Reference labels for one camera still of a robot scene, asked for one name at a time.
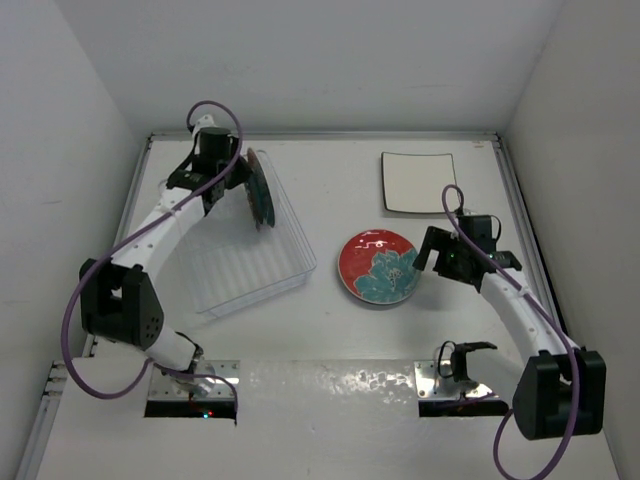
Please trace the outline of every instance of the red and teal plate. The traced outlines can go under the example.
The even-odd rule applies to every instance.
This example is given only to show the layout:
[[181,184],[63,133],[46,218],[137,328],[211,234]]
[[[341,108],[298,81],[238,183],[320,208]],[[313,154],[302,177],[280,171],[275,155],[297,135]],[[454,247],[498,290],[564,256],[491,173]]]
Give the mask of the red and teal plate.
[[420,278],[413,268],[418,252],[389,230],[367,230],[340,252],[338,271],[347,290],[365,302],[392,305],[409,297]]

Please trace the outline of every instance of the transparent dish rack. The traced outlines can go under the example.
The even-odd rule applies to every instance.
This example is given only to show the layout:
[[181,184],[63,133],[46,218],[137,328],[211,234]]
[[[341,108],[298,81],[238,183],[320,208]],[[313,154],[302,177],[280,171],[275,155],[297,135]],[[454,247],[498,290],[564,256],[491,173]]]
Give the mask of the transparent dish rack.
[[266,152],[256,151],[269,184],[275,226],[256,229],[243,187],[225,192],[178,245],[196,312],[203,321],[307,281],[316,259]]

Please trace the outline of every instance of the teal flower design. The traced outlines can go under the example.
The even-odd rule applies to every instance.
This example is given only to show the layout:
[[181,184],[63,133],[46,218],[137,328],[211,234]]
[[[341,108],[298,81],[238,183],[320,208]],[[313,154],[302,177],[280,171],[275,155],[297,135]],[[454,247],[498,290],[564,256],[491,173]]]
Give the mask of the teal flower design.
[[420,278],[419,272],[413,268],[417,256],[415,248],[402,255],[391,250],[376,253],[371,259],[369,275],[362,275],[355,281],[363,300],[390,304],[409,296]]

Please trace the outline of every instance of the square plate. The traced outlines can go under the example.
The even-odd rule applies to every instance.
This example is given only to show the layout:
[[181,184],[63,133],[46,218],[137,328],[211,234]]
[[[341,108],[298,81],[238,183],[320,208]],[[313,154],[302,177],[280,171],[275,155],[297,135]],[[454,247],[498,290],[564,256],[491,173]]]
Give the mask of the square plate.
[[453,155],[382,153],[384,206],[392,212],[444,213],[442,189],[456,183]]

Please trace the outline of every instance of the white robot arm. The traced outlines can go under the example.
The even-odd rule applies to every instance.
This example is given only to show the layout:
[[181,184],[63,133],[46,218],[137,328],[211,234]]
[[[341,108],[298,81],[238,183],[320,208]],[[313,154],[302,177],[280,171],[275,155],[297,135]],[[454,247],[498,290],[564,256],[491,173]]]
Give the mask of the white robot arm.
[[[154,281],[180,239],[209,213],[225,190],[245,184],[250,197],[261,194],[260,188],[268,190],[266,183],[259,186],[254,163],[239,157],[221,182],[189,199],[221,174],[237,149],[237,139],[229,130],[216,127],[211,115],[198,120],[192,134],[191,153],[169,176],[160,200],[137,231],[167,213],[171,216],[119,250],[93,275],[81,295],[85,331],[132,345],[156,364],[179,372],[192,370],[202,352],[186,335],[164,322]],[[273,208],[265,202],[255,203]],[[256,212],[255,208],[252,205],[256,222],[264,223],[267,215],[263,217],[265,212]],[[272,221],[273,215],[267,223],[273,226]],[[94,262],[85,262],[81,277]]]
[[[533,308],[530,302],[537,303],[537,300],[531,294],[520,263],[511,252],[496,251],[497,239],[492,235],[490,215],[464,215],[460,209],[457,228],[485,254],[479,255],[477,249],[455,233],[429,227],[413,266],[424,270],[431,250],[436,250],[434,271],[442,277],[475,286],[500,316],[525,367],[509,361],[491,343],[463,343],[455,345],[450,358],[451,374],[447,378],[455,382],[482,382],[491,388],[511,406],[525,438],[561,437],[569,418],[572,395],[569,346],[580,376],[574,435],[599,432],[606,378],[602,357],[595,351],[580,349]],[[496,271],[494,263],[501,267],[502,273]],[[505,275],[522,288],[516,288]]]

